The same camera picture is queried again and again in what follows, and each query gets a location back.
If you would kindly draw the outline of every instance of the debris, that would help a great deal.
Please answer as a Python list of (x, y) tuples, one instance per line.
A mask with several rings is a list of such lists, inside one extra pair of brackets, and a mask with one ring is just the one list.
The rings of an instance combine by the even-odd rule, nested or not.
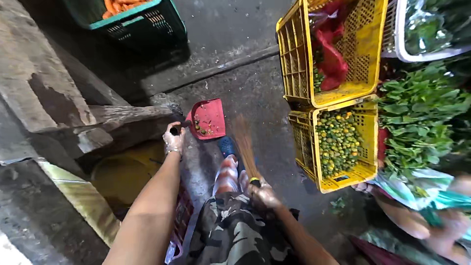
[(343, 216), (342, 210), (345, 208), (345, 202), (342, 197), (339, 197), (337, 200), (331, 201), (332, 213), (338, 216)]

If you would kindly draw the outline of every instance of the white basket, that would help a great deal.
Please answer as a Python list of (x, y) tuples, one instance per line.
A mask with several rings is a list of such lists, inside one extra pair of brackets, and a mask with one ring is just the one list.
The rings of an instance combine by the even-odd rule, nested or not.
[(399, 58), (403, 62), (427, 62), (445, 59), (471, 50), (471, 45), (447, 48), (437, 52), (411, 55), (406, 51), (405, 25), (407, 0), (390, 0), (383, 30), (381, 57)]

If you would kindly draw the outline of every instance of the forearm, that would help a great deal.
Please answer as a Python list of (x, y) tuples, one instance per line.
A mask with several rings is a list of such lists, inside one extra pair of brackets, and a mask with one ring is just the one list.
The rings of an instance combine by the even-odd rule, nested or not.
[(173, 226), (180, 154), (170, 152), (132, 204), (104, 264), (159, 264)]
[(304, 227), (296, 221), (291, 212), (285, 206), (275, 209), (275, 214), (283, 223), (286, 234), (298, 253), (307, 265), (337, 264), (337, 261), (322, 247), (322, 245), (311, 237)]

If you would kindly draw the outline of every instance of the broom bristles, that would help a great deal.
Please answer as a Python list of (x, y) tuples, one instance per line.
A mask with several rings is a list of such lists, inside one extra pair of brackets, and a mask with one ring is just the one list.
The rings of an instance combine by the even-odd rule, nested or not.
[(255, 156), (253, 155), (252, 132), (247, 120), (242, 114), (235, 118), (234, 134), (237, 148), (239, 149), (249, 178), (260, 178), (260, 174), (255, 165)]

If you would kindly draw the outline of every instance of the bracelet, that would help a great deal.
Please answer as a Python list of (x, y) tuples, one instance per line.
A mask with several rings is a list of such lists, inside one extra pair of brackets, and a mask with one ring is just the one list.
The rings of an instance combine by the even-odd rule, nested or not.
[(177, 152), (180, 154), (180, 157), (182, 157), (183, 155), (181, 154), (180, 150), (178, 150), (178, 148), (173, 148), (173, 149), (169, 149), (167, 150), (167, 153), (165, 155), (168, 155), (170, 154), (170, 152)]

